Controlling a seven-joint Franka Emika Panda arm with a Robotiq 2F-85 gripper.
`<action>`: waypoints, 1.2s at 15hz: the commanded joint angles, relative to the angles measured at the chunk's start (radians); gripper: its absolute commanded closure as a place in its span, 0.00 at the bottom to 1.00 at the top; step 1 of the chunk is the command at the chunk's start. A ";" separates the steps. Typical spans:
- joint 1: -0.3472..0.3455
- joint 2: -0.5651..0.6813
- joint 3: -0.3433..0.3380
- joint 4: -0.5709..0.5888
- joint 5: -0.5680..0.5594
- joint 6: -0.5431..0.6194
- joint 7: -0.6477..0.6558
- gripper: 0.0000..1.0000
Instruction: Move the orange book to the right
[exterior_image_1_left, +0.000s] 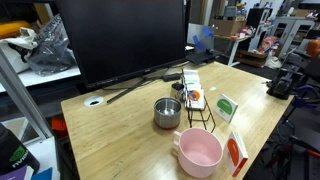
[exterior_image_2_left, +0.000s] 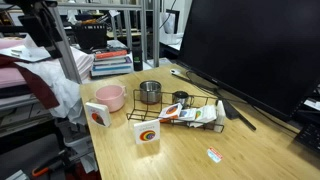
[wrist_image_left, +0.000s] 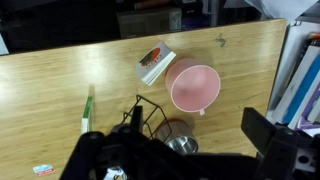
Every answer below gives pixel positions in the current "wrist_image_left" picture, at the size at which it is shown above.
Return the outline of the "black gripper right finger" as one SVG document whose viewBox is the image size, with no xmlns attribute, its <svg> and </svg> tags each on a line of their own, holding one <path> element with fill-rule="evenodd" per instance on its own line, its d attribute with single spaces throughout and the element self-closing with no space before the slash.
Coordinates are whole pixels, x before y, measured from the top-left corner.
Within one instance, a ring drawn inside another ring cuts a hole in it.
<svg viewBox="0 0 320 180">
<path fill-rule="evenodd" d="M 257 180 L 320 180 L 319 135 L 273 125 L 245 107 L 241 129 L 260 154 Z"/>
</svg>

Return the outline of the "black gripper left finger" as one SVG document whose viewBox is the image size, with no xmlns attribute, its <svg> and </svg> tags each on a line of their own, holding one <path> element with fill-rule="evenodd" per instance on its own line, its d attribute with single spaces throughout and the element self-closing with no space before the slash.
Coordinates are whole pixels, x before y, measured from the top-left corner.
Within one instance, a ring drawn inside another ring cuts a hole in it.
<svg viewBox="0 0 320 180">
<path fill-rule="evenodd" d="M 118 133 L 122 128 L 131 128 L 137 132 L 143 130 L 143 107 L 135 106 L 129 122 L 121 122 L 112 128 L 112 132 Z"/>
</svg>

